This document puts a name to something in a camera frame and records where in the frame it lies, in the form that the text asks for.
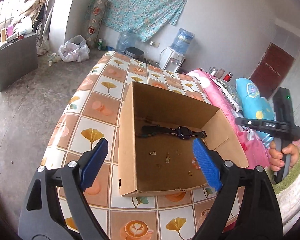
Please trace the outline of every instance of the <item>blue gripper pad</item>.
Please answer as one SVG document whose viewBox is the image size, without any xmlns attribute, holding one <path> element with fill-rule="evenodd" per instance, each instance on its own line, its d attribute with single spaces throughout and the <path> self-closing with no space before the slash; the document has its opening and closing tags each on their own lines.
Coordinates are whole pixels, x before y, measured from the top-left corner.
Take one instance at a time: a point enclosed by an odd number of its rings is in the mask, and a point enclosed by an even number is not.
<svg viewBox="0 0 300 240">
<path fill-rule="evenodd" d="M 222 187 L 220 171 L 209 157 L 209 149 L 201 139 L 194 139 L 193 153 L 210 187 L 219 191 Z"/>
<path fill-rule="evenodd" d="M 91 187 L 98 172 L 108 154 L 108 141 L 101 138 L 97 145 L 93 148 L 93 154 L 82 169 L 80 188 L 85 191 L 88 187 Z"/>
</svg>

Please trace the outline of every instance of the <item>concrete floor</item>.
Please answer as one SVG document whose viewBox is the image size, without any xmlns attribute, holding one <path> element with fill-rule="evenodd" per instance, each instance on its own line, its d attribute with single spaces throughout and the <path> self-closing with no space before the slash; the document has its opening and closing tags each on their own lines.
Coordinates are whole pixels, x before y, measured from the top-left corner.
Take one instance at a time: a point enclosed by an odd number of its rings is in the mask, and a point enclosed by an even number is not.
<svg viewBox="0 0 300 240">
<path fill-rule="evenodd" d="M 51 67 L 47 56 L 38 57 L 38 69 L 0 93 L 0 202 L 15 231 L 29 183 L 57 121 L 104 53 L 92 50 L 87 61 L 61 61 Z"/>
</svg>

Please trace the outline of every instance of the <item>door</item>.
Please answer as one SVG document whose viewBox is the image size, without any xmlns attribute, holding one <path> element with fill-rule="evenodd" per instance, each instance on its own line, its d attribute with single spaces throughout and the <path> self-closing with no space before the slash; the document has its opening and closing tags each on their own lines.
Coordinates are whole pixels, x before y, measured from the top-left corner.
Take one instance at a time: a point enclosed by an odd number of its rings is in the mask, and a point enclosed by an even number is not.
<svg viewBox="0 0 300 240">
<path fill-rule="evenodd" d="M 250 78 L 258 87 L 262 97 L 268 99 L 272 95 L 288 74 L 293 61 L 294 58 L 283 49 L 274 44 L 269 46 L 260 65 Z"/>
</svg>

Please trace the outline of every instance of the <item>pink blanket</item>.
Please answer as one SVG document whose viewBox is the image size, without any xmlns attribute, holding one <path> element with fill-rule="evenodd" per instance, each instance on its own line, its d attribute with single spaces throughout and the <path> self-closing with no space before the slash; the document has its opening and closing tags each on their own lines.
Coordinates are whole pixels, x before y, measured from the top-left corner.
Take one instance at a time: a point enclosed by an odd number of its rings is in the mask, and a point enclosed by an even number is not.
<svg viewBox="0 0 300 240">
<path fill-rule="evenodd" d="M 249 162 L 249 168 L 253 169 L 257 165 L 268 167 L 270 165 L 268 150 L 253 130 L 235 124 L 236 117 L 239 117 L 240 115 L 232 109 L 218 86 L 211 81 L 211 75 L 200 71 L 200 77 L 196 75 L 196 78 L 198 78 L 202 88 L 209 97 L 210 102 L 214 106 L 221 108 L 225 113 L 245 152 Z"/>
</svg>

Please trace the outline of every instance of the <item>finger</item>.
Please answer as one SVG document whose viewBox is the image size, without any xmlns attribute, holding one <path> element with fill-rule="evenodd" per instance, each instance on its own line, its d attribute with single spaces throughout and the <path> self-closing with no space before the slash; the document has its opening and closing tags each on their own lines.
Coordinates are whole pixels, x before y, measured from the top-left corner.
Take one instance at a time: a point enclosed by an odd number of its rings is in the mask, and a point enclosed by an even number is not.
<svg viewBox="0 0 300 240">
<path fill-rule="evenodd" d="M 284 166 L 284 161 L 283 160 L 278 160 L 278 159 L 274 159 L 274 158 L 270 158 L 270 163 L 272 165 L 280 167 L 280 168 Z"/>
<path fill-rule="evenodd" d="M 275 145 L 275 142 L 274 142 L 274 141 L 271 141 L 271 143 L 270 143 L 270 148 L 271 148 L 271 149 L 276 149 L 276 145 Z"/>
<path fill-rule="evenodd" d="M 290 153 L 291 155 L 297 154 L 299 155 L 299 149 L 294 144 L 290 143 L 287 147 L 282 149 L 282 152 L 285 154 Z"/>
<path fill-rule="evenodd" d="M 275 149 L 270 149 L 269 154 L 271 155 L 272 158 L 275 158 L 275 159 L 282 159 L 282 157 L 283 157 L 283 154 L 281 152 L 278 152 Z"/>
<path fill-rule="evenodd" d="M 274 165 L 270 165 L 270 169 L 272 171 L 279 171 L 281 168 L 280 167 L 277 167 L 277 166 L 274 166 Z"/>
<path fill-rule="evenodd" d="M 299 159 L 299 149 L 294 144 L 290 143 L 287 147 L 282 149 L 285 154 L 291 154 L 290 167 L 293 167 Z"/>
</svg>

